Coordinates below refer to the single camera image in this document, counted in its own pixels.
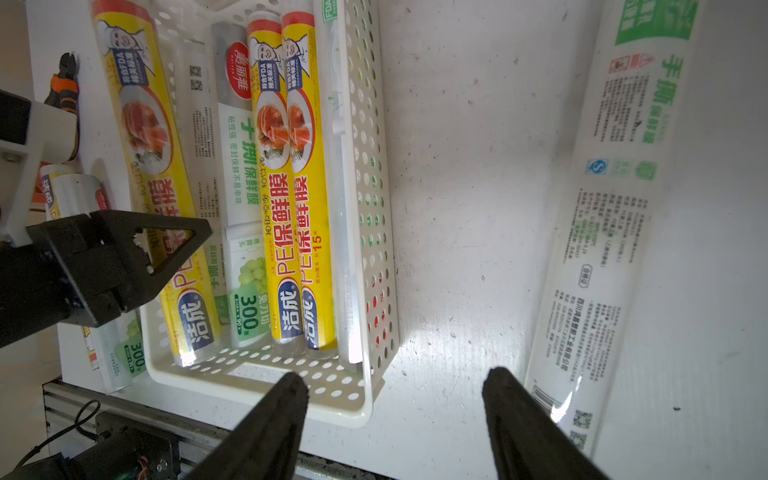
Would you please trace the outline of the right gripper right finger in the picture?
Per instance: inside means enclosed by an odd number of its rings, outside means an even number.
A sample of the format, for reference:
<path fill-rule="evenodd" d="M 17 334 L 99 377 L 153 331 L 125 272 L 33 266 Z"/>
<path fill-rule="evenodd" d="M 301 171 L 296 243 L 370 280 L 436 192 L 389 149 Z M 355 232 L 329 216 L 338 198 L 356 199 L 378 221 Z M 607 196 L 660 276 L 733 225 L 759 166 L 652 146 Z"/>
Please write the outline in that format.
<path fill-rule="evenodd" d="M 606 477 L 545 415 L 508 369 L 489 371 L 482 397 L 500 479 Z"/>

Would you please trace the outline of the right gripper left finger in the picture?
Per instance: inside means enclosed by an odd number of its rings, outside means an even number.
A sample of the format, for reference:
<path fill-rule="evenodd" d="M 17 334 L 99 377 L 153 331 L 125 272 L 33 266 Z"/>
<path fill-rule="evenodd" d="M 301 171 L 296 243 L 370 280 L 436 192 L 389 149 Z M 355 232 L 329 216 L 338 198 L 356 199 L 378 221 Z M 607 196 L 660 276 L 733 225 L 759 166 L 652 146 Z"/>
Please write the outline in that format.
<path fill-rule="evenodd" d="M 283 375 L 229 435 L 187 475 L 189 479 L 291 479 L 309 391 L 294 372 Z"/>

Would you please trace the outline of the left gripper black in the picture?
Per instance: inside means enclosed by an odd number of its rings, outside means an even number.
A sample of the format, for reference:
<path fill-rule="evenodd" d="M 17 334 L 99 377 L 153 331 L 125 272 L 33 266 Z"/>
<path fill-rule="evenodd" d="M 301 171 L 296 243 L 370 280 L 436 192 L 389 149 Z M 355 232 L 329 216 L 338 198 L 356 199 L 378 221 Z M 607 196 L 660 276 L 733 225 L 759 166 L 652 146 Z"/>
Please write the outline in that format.
<path fill-rule="evenodd" d="M 100 327 L 154 299 L 212 234 L 201 218 L 121 210 L 41 224 L 1 248 L 1 345 L 57 323 Z"/>

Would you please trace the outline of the yellow red-end wrap roll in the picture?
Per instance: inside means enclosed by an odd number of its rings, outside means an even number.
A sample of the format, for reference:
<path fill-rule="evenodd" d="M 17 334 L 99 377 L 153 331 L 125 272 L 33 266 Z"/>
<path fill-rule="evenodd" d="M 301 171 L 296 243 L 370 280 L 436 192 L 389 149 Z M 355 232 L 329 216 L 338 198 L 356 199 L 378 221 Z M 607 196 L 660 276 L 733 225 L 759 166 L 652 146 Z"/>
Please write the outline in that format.
<path fill-rule="evenodd" d="M 110 209 L 97 177 L 62 164 L 44 165 L 39 173 L 47 221 Z"/>

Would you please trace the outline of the white plastic perforated basket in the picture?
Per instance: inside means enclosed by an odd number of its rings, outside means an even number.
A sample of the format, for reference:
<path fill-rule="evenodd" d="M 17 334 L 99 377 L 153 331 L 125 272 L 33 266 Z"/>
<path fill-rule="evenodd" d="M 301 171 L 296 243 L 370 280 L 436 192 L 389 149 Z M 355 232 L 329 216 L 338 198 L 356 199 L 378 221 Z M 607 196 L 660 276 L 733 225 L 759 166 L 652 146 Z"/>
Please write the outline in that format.
<path fill-rule="evenodd" d="M 140 318 L 155 383 L 253 406 L 293 370 L 310 390 L 309 419 L 358 428 L 372 416 L 400 338 L 378 4 L 340 1 L 336 12 L 346 223 L 340 234 L 347 242 L 342 304 L 343 318 L 351 325 L 346 336 L 361 357 L 360 365 L 279 355 L 269 345 L 234 347 L 226 342 L 206 361 L 181 367 L 172 359 L 159 301 L 141 307 Z"/>

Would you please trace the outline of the green red-cap wrap roll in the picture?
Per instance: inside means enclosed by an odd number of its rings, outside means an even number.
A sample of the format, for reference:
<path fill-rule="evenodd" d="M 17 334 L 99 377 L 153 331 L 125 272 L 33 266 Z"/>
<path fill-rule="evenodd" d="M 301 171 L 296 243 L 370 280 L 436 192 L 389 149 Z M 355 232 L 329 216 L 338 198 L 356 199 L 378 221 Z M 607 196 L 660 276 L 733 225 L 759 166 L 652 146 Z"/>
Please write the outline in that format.
<path fill-rule="evenodd" d="M 212 25 L 211 33 L 225 225 L 230 227 L 261 219 L 246 29 L 229 22 L 218 22 Z"/>

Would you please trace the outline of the yellow wrap roll group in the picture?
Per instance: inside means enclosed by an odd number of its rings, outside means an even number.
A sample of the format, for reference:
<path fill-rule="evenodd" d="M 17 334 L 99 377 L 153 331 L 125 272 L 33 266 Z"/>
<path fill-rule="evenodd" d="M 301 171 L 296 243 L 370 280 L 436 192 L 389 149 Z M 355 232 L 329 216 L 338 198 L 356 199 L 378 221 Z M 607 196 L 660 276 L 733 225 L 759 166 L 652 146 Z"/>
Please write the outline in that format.
<path fill-rule="evenodd" d="M 282 15 L 301 304 L 307 355 L 336 355 L 333 274 L 316 20 L 310 1 Z"/>
<path fill-rule="evenodd" d="M 247 25 L 252 119 L 255 123 L 260 206 L 271 337 L 275 352 L 305 350 L 298 247 L 295 239 L 294 174 L 286 107 L 280 16 L 258 11 Z"/>

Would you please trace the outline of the white green wrap roll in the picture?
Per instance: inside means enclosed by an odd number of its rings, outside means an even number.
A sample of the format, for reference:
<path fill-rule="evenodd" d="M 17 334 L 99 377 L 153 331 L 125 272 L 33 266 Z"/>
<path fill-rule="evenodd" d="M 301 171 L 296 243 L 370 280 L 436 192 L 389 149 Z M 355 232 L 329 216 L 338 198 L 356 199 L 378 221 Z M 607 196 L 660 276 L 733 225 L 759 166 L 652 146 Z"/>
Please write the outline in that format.
<path fill-rule="evenodd" d="M 339 3 L 314 1 L 312 5 L 317 36 L 338 355 L 345 369 L 360 372 L 363 366 L 363 345 L 354 307 L 356 287 L 350 260 L 344 181 L 343 141 L 346 128 L 343 118 Z"/>

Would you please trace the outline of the white text wrap roll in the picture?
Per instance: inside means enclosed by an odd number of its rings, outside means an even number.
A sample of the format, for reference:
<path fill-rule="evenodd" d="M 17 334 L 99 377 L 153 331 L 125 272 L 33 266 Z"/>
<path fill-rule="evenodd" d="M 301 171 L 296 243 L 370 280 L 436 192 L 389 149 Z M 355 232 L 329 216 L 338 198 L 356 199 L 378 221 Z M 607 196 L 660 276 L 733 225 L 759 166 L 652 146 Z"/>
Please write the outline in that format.
<path fill-rule="evenodd" d="M 604 5 L 524 381 L 584 455 L 612 386 L 704 9 Z"/>

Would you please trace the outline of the green grape wrap roll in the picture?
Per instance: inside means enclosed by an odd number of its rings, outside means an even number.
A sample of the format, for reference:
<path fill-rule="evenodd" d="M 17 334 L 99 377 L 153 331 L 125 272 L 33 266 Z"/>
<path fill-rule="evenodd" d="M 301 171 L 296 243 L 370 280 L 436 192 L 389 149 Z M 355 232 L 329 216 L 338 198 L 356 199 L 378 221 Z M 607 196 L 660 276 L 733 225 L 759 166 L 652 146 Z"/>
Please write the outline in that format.
<path fill-rule="evenodd" d="M 259 342 L 269 332 L 262 224 L 227 227 L 224 254 L 232 344 L 244 348 Z"/>

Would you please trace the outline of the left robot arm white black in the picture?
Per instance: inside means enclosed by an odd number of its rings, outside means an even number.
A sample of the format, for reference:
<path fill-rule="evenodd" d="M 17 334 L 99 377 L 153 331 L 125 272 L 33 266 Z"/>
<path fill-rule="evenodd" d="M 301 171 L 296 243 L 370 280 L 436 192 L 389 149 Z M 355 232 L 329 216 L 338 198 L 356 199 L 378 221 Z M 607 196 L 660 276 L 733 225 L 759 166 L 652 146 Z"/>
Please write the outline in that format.
<path fill-rule="evenodd" d="M 204 219 L 106 210 L 28 225 L 44 160 L 74 149 L 76 117 L 1 93 L 1 344 L 59 322 L 100 327 L 154 300 L 211 234 Z"/>

